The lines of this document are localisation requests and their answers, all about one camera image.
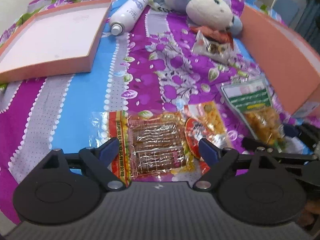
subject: yellow snack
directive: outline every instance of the yellow snack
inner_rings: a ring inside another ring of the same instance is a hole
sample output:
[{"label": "yellow snack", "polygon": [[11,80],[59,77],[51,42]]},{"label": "yellow snack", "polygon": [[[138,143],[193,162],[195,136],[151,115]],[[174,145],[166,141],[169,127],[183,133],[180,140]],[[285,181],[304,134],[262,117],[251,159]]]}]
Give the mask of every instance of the yellow snack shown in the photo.
[{"label": "yellow snack", "polygon": [[282,142],[282,135],[279,127],[280,117],[271,106],[264,106],[258,109],[252,109],[243,113],[250,127],[258,138],[269,145],[276,142]]},{"label": "yellow snack", "polygon": [[187,115],[197,119],[214,134],[225,134],[220,113],[213,101],[185,107]]}]

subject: clear plastic bag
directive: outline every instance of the clear plastic bag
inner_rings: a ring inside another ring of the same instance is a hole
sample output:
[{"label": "clear plastic bag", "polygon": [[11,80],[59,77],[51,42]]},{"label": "clear plastic bag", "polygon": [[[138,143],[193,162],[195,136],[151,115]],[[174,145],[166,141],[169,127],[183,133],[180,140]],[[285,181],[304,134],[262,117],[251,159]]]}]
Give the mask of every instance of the clear plastic bag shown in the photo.
[{"label": "clear plastic bag", "polygon": [[212,58],[214,61],[227,65],[231,56],[230,43],[219,44],[214,41],[209,41],[201,31],[198,31],[196,36],[196,42],[191,50],[194,54],[205,55]]},{"label": "clear plastic bag", "polygon": [[130,182],[128,125],[125,112],[92,112],[89,145],[99,147],[112,137],[119,140],[119,154],[108,166],[126,185]]},{"label": "clear plastic bag", "polygon": [[283,125],[273,108],[264,78],[222,84],[220,91],[255,139],[276,147],[279,151],[285,148]]},{"label": "clear plastic bag", "polygon": [[131,178],[174,169],[192,170],[193,158],[184,134],[180,113],[164,113],[150,119],[128,118]]},{"label": "clear plastic bag", "polygon": [[204,174],[210,168],[201,158],[199,141],[206,138],[218,148],[231,147],[226,128],[213,101],[187,105],[183,114],[187,117],[185,133],[188,146],[193,155],[200,160],[200,169]]}]

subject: pink box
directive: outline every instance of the pink box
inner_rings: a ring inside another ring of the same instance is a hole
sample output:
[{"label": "pink box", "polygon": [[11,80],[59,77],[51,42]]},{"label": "pink box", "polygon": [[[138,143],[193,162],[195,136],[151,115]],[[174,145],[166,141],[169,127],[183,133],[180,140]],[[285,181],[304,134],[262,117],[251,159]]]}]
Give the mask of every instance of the pink box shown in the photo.
[{"label": "pink box", "polygon": [[0,48],[0,83],[90,72],[111,5],[86,1],[34,14]]},{"label": "pink box", "polygon": [[320,117],[320,57],[296,32],[247,5],[240,40],[275,88],[285,111]]}]

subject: red snack packet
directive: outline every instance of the red snack packet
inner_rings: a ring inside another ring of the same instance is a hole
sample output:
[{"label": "red snack packet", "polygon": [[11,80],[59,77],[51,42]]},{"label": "red snack packet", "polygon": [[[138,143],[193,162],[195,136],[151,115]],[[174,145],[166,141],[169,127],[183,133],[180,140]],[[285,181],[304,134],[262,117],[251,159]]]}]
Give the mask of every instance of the red snack packet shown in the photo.
[{"label": "red snack packet", "polygon": [[214,39],[221,44],[230,43],[231,48],[233,49],[233,38],[230,32],[218,31],[208,26],[191,26],[190,30],[195,34],[197,34],[198,31],[201,31],[206,38]]},{"label": "red snack packet", "polygon": [[201,172],[205,174],[210,168],[200,156],[199,141],[202,138],[207,138],[219,148],[231,147],[226,135],[226,128],[213,101],[186,105],[183,113],[189,117],[185,125],[188,146],[192,154],[200,160]]}]

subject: leaf pattern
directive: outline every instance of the leaf pattern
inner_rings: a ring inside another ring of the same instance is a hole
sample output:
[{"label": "leaf pattern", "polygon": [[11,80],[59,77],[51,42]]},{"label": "leaf pattern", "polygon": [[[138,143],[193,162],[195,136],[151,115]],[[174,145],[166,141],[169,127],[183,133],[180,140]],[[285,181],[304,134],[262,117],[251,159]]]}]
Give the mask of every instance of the leaf pattern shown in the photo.
[{"label": "leaf pattern", "polygon": [[132,49],[135,45],[136,45],[136,43],[134,41],[130,42],[128,49]]},{"label": "leaf pattern", "polygon": [[244,72],[244,71],[241,71],[241,70],[238,70],[237,74],[240,76],[240,77],[245,77],[247,78],[249,76],[248,73]]},{"label": "leaf pattern", "polygon": [[132,74],[126,73],[123,77],[124,82],[131,82],[133,80]]},{"label": "leaf pattern", "polygon": [[209,82],[214,81],[215,79],[217,79],[217,77],[219,76],[220,71],[218,70],[218,68],[210,68],[209,72],[208,72],[208,79]]},{"label": "leaf pattern", "polygon": [[154,74],[156,74],[159,78],[165,78],[165,74],[162,71],[154,71]]},{"label": "leaf pattern", "polygon": [[102,33],[102,38],[106,38],[106,37],[109,37],[111,35],[111,32],[108,32],[108,33]]},{"label": "leaf pattern", "polygon": [[149,110],[143,110],[141,112],[138,113],[139,117],[145,118],[145,119],[149,119],[153,116],[153,113]]},{"label": "leaf pattern", "polygon": [[148,52],[154,52],[156,50],[156,44],[152,43],[151,45],[146,45],[145,48]]},{"label": "leaf pattern", "polygon": [[118,72],[115,72],[115,73],[113,73],[113,75],[114,76],[116,76],[116,77],[123,77],[124,76],[124,74],[125,74],[125,71],[118,71]]},{"label": "leaf pattern", "polygon": [[184,42],[182,42],[182,43],[180,44],[180,46],[182,46],[182,47],[184,47],[184,48],[186,48],[186,49],[190,49],[190,46],[189,46],[188,44],[184,43]]},{"label": "leaf pattern", "polygon": [[201,84],[201,88],[204,92],[209,93],[210,92],[210,86],[208,84]]},{"label": "leaf pattern", "polygon": [[128,89],[127,91],[123,92],[121,94],[121,97],[127,98],[127,99],[132,99],[135,98],[138,95],[138,92],[132,89]]},{"label": "leaf pattern", "polygon": [[125,60],[126,62],[131,63],[131,62],[134,62],[134,61],[135,61],[135,58],[134,58],[134,57],[125,57],[124,60]]},{"label": "leaf pattern", "polygon": [[156,51],[152,52],[150,55],[149,55],[149,60],[155,60],[155,59],[158,59],[158,54]]}]

